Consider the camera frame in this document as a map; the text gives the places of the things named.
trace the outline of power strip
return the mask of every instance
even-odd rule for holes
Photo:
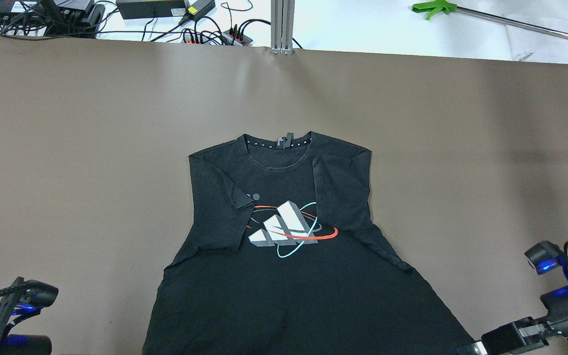
[[[234,45],[238,45],[239,47],[250,47],[251,42],[253,42],[253,40],[248,38],[248,36],[244,36],[243,40],[240,40],[237,37],[232,37],[229,34],[229,30],[223,32],[223,37],[227,40],[227,43],[232,43],[233,41]]]

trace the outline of electronic device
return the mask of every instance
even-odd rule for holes
[[[17,277],[0,290],[0,355],[50,355],[52,342],[45,335],[8,335],[18,323],[41,313],[58,296],[58,288],[35,280]],[[10,316],[18,315],[8,322]]]
[[[216,6],[214,0],[196,0],[192,6],[187,8],[187,13],[192,16],[192,21],[197,22]]]
[[[46,36],[94,38],[104,11],[93,0],[0,0],[0,33],[45,28]]]
[[[181,17],[188,7],[187,0],[117,0],[124,20],[133,18]]]
[[[562,267],[568,281],[568,242],[564,252],[553,243],[541,241],[525,252],[539,275]],[[482,335],[482,339],[457,349],[459,355],[522,354],[548,346],[548,338],[562,336],[568,341],[568,285],[540,297],[547,315],[539,319],[525,317]]]

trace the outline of teal orbit line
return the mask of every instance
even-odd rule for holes
[[[310,205],[316,205],[316,202],[310,202],[309,204],[307,204],[306,206],[302,207],[301,209],[299,209],[300,211],[303,211],[306,207],[310,206]],[[311,233],[313,232],[313,229],[315,229],[315,225],[317,225],[317,220],[319,219],[320,216],[315,216],[315,221],[313,222],[313,225],[311,226],[311,228],[309,229],[309,231],[306,233],[306,236],[309,237],[311,236]],[[288,258],[289,256],[293,255],[299,248],[302,247],[302,245],[304,245],[305,240],[303,240],[301,243],[299,243],[299,245],[297,247],[295,247],[295,249],[293,249],[293,251],[289,252],[286,255],[280,255],[280,245],[278,245],[277,247],[277,251],[278,251],[278,256],[282,259],[284,258]]]

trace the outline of red orbit line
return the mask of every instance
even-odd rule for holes
[[[336,237],[337,234],[339,234],[339,230],[336,229],[336,227],[334,228],[334,232],[332,234],[329,234],[327,236],[315,236],[315,237],[300,237],[300,236],[294,236],[292,234],[286,234],[286,233],[280,233],[280,232],[276,232],[276,231],[269,231],[269,232],[273,232],[275,234],[279,234],[280,236],[285,236],[285,237],[289,237],[289,238],[293,238],[296,240],[331,240],[332,238]]]

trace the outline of white table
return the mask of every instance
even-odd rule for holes
[[[293,36],[305,49],[386,54],[413,54],[455,58],[511,60],[505,26],[465,14],[440,13],[430,21],[426,14],[413,13],[411,6],[419,0],[367,0],[350,2],[344,7],[326,0],[295,3]],[[568,19],[568,0],[461,0],[460,6],[505,16],[515,13],[526,16]],[[230,25],[229,13],[220,2],[209,16],[223,31]],[[231,0],[232,8],[247,8],[245,0]],[[254,0],[248,12],[233,12],[234,23],[249,18],[271,19],[270,1]],[[122,20],[119,13],[108,21],[105,30],[141,30],[148,19]],[[155,31],[174,27],[178,18],[160,18]],[[201,20],[199,30],[215,30],[208,20]],[[245,34],[254,39],[254,45],[270,46],[270,28],[253,23]],[[98,38],[140,40],[141,34],[103,34]],[[568,63],[564,58],[555,63]]]

